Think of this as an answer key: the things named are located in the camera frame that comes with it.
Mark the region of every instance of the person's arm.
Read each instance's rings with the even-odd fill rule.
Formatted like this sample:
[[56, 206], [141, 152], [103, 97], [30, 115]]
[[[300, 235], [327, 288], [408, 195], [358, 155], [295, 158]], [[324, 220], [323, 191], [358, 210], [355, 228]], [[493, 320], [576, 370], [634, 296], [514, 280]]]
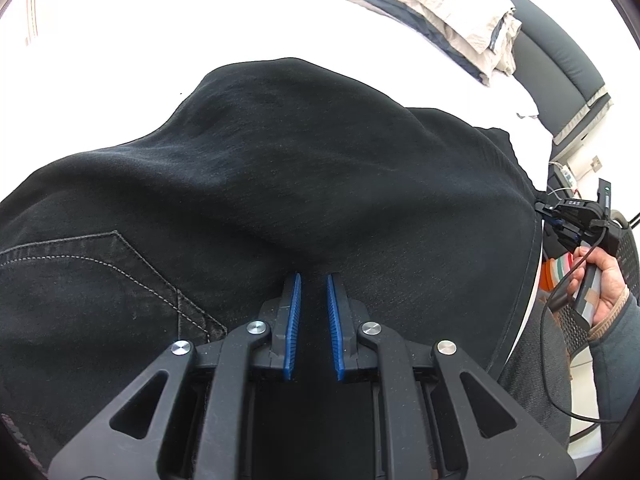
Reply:
[[[578, 248], [575, 256], [581, 258], [587, 250]], [[598, 410], [600, 418], [622, 420], [640, 389], [640, 308], [613, 256], [596, 248], [587, 262], [602, 270], [600, 301], [589, 332]], [[575, 271], [569, 294], [578, 289], [583, 277], [584, 267]], [[602, 425], [603, 445], [616, 428], [616, 424]]]

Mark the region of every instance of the black jeans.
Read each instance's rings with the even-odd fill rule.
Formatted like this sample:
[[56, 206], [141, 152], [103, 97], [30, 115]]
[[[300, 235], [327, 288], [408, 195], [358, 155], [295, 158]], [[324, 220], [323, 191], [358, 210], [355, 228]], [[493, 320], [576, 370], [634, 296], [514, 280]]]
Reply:
[[47, 465], [169, 343], [224, 337], [295, 270], [301, 347], [259, 401], [264, 470], [362, 478], [367, 409], [335, 383], [325, 274], [497, 378], [534, 285], [535, 198], [501, 130], [300, 60], [222, 67], [155, 132], [0, 204], [0, 412]]

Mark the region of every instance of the gray headboard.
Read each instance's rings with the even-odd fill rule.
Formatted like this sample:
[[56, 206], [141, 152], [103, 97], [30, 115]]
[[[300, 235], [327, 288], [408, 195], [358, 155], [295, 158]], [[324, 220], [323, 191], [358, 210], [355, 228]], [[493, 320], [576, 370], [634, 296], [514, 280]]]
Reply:
[[609, 109], [600, 72], [574, 40], [530, 0], [511, 0], [522, 29], [513, 44], [515, 78], [554, 136], [552, 160], [566, 160]]

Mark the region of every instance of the triangular cutout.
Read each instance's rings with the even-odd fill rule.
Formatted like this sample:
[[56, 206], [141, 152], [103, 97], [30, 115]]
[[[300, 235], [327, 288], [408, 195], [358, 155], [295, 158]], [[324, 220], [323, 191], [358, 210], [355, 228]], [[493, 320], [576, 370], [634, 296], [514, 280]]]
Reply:
[[494, 399], [482, 387], [472, 374], [462, 372], [460, 380], [474, 412], [480, 435], [491, 438], [516, 427], [516, 421], [513, 420], [513, 417], [500, 405], [498, 400]]
[[158, 372], [110, 420], [112, 430], [141, 440], [146, 437], [169, 374]]

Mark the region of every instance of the beige sleeve cuff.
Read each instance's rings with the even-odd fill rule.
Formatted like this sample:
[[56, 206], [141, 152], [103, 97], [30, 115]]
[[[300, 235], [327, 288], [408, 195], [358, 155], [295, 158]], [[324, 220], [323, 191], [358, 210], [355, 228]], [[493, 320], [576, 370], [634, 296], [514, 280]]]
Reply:
[[620, 314], [622, 307], [625, 306], [626, 300], [628, 299], [629, 299], [629, 288], [628, 286], [626, 286], [625, 290], [622, 291], [618, 300], [616, 301], [616, 304], [613, 306], [613, 308], [609, 312], [609, 315], [605, 319], [603, 319], [601, 322], [599, 322], [596, 326], [592, 327], [591, 330], [589, 330], [589, 335], [587, 338], [589, 341], [596, 341], [596, 339], [600, 339], [602, 336], [605, 335], [606, 331], [609, 330], [613, 322], [618, 317], [618, 314]]

